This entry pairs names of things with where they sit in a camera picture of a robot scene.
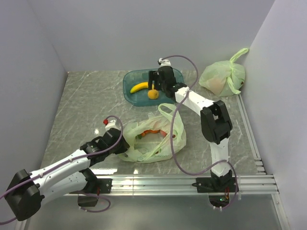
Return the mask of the yellow banana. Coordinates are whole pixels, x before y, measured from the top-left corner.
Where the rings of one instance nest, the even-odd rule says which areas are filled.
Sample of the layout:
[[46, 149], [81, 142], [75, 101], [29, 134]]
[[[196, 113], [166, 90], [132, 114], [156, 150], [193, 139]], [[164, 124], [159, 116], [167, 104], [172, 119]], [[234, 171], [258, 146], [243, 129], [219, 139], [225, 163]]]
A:
[[143, 89], [148, 89], [148, 82], [141, 82], [137, 85], [134, 85], [131, 88], [130, 93], [133, 94], [133, 93], [136, 93], [136, 92], [143, 90]]

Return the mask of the yellow lemon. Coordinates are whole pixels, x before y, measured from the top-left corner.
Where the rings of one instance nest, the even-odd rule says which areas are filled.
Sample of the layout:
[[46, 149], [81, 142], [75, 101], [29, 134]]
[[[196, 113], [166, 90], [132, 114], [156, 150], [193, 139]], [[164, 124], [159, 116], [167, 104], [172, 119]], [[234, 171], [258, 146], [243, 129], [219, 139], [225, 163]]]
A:
[[159, 97], [159, 91], [152, 89], [148, 91], [148, 98], [151, 100], [156, 100]]

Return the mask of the orange fruit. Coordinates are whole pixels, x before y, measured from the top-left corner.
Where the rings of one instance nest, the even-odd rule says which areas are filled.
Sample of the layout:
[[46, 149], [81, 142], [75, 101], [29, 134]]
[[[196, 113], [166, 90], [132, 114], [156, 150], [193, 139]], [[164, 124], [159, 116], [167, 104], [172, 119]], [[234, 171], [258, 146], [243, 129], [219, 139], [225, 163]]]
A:
[[161, 130], [145, 130], [141, 133], [141, 136], [144, 137], [147, 134], [156, 134], [156, 133], [161, 133]]

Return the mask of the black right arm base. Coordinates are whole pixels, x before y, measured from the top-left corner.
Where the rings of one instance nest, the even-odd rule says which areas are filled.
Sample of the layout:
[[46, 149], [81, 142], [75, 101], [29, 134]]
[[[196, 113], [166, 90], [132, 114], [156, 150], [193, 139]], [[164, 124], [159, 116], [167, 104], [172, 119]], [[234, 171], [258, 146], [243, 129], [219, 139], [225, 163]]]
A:
[[192, 186], [196, 187], [197, 193], [209, 194], [210, 204], [220, 211], [231, 204], [230, 193], [236, 196], [239, 191], [236, 179], [232, 176], [198, 177]]

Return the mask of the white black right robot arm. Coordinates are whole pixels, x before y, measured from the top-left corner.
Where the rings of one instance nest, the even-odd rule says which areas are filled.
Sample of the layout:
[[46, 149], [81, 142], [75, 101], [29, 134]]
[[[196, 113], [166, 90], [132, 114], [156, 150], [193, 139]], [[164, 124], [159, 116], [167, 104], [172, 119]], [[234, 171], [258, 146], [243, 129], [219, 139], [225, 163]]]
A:
[[197, 94], [186, 84], [177, 82], [171, 66], [150, 70], [149, 89], [162, 91], [168, 98], [184, 105], [200, 116], [201, 132], [209, 142], [212, 156], [211, 178], [201, 183], [205, 192], [224, 192], [235, 184], [234, 170], [229, 165], [228, 141], [232, 122], [223, 101], [212, 101]]

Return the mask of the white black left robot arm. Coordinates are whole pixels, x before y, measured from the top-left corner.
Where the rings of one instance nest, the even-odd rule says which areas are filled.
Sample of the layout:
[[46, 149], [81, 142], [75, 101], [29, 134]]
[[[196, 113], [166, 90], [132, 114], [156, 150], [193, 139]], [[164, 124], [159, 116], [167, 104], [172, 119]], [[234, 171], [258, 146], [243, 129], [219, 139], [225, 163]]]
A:
[[71, 192], [100, 193], [101, 184], [90, 167], [111, 154], [129, 148], [122, 132], [111, 128], [103, 136], [86, 142], [68, 157], [45, 168], [18, 171], [3, 198], [18, 221], [33, 216], [44, 204]]

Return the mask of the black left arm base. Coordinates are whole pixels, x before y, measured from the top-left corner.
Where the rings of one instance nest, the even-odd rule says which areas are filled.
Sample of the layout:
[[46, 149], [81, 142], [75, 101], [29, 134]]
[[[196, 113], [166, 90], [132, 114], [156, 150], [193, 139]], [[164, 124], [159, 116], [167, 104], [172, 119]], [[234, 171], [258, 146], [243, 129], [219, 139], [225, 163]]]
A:
[[83, 190], [77, 191], [79, 194], [77, 202], [81, 208], [95, 207], [98, 203], [98, 198], [89, 196], [101, 194], [110, 194], [112, 186], [111, 178], [97, 179], [96, 181], [88, 182]]

